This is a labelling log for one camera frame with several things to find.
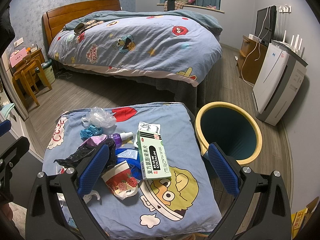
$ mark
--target pink box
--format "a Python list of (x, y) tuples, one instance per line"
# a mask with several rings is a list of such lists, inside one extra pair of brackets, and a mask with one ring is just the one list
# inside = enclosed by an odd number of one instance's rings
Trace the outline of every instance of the pink box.
[(23, 48), (20, 50), (16, 55), (10, 58), (11, 67), (14, 67), (17, 65), (20, 61), (22, 61), (22, 58), (27, 55), (27, 50)]

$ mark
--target blue plastic bag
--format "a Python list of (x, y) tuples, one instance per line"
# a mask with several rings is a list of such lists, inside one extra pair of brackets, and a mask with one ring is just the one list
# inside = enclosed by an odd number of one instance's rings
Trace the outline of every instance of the blue plastic bag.
[(116, 149), (116, 155), (116, 164), (127, 161), (131, 170), (131, 175), (138, 180), (142, 180), (142, 171), (138, 150), (130, 148), (118, 148)]
[(80, 137), (82, 140), (87, 140), (92, 136), (101, 135), (103, 133), (103, 128), (97, 128), (94, 125), (90, 125), (87, 129), (80, 131)]

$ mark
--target tv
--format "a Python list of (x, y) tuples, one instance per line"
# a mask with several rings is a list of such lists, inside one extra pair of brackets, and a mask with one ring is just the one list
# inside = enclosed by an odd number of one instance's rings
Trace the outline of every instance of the tv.
[(271, 40), (274, 39), (275, 29), (276, 29), (276, 18), (277, 18), (276, 6), (271, 6), (258, 11), (256, 30), (254, 35), (262, 39), (261, 43), (265, 44), (266, 46), (268, 46)]

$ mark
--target coltalin box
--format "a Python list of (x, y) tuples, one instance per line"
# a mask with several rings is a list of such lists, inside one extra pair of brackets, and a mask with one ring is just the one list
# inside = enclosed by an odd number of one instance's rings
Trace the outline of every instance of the coltalin box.
[(137, 137), (143, 179), (171, 177), (161, 135), (159, 133), (139, 130)]

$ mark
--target metal screw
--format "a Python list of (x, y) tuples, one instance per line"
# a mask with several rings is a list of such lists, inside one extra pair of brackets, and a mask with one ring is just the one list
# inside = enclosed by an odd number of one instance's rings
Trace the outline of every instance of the metal screw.
[(273, 174), (274, 174), (276, 177), (280, 177), (280, 175), (281, 175), (279, 171), (274, 171)]
[(70, 167), (70, 168), (67, 168), (66, 172), (67, 172), (68, 174), (72, 174), (72, 173), (75, 172), (75, 169), (72, 168), (72, 167)]
[(38, 177), (39, 179), (42, 178), (43, 176), (44, 176), (44, 172), (42, 172), (42, 171), (39, 172), (38, 175), (37, 175), (37, 177)]
[(245, 173), (250, 173), (251, 172), (251, 169), (247, 166), (243, 167), (242, 170), (245, 172)]

